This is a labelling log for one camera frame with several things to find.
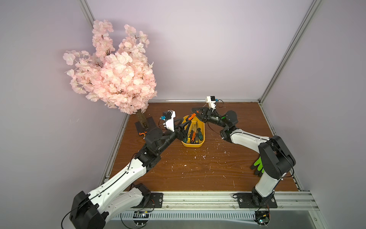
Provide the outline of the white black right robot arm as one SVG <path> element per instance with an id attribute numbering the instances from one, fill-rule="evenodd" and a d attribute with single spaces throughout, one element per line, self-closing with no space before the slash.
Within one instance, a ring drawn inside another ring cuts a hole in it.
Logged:
<path id="1" fill-rule="evenodd" d="M 204 123 L 222 127 L 220 136 L 223 140 L 244 146 L 259 154 L 264 172 L 252 189 L 252 202 L 256 207 L 267 204 L 272 199 L 280 180 L 296 165 L 296 160 L 283 139 L 277 135 L 272 137 L 255 135 L 237 128 L 237 114 L 232 110 L 220 115 L 213 108 L 201 107 L 192 108 L 192 113 Z"/>

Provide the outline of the orange handled screwdriver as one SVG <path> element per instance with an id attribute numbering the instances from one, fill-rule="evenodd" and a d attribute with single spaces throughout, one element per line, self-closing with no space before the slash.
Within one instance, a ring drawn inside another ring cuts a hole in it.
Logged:
<path id="1" fill-rule="evenodd" d="M 197 122 L 193 123 L 192 129 L 191 129 L 191 144 L 195 144 L 195 136 L 197 132 Z"/>

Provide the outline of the small green handled screwdriver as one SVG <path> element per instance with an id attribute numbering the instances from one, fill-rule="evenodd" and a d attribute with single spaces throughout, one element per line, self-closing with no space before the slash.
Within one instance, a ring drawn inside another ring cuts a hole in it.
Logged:
<path id="1" fill-rule="evenodd" d="M 197 134 L 196 135 L 198 136 L 198 139 L 200 141 L 203 141 L 203 134 L 202 134 L 202 130 L 200 128 L 200 122 L 197 122 Z"/>

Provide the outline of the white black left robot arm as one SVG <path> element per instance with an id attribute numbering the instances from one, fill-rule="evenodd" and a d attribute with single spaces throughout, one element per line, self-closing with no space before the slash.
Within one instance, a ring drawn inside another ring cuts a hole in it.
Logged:
<path id="1" fill-rule="evenodd" d="M 73 200 L 69 219 L 77 229 L 102 229 L 107 222 L 130 208 L 146 206 L 150 190 L 137 184 L 129 192 L 125 190 L 144 176 L 161 160 L 161 154 L 176 140 L 183 141 L 188 122 L 181 119 L 165 123 L 166 131 L 155 128 L 145 135 L 145 144 L 130 163 L 107 182 L 85 193 L 81 191 Z"/>

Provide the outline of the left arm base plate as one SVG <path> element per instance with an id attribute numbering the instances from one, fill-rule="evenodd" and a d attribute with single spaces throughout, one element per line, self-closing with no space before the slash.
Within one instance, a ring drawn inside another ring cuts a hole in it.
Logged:
<path id="1" fill-rule="evenodd" d="M 139 205 L 133 207 L 133 209 L 153 209 L 162 208 L 164 200 L 164 194 L 161 192 L 153 192 L 143 197 L 143 200 Z"/>

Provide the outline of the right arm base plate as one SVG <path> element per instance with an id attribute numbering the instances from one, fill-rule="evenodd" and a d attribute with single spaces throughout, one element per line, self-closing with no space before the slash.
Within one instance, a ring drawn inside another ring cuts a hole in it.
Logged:
<path id="1" fill-rule="evenodd" d="M 254 193 L 235 193 L 232 195 L 241 209 L 278 208 L 274 192 L 267 197 Z"/>

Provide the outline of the orange black large screwdriver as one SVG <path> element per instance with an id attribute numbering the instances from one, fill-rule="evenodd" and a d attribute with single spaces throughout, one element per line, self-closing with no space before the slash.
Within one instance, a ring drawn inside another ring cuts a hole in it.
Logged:
<path id="1" fill-rule="evenodd" d="M 186 122 L 191 121 L 195 116 L 196 116 L 196 114 L 195 114 L 195 113 L 190 114 L 190 115 L 185 119 L 185 120 L 186 120 Z"/>

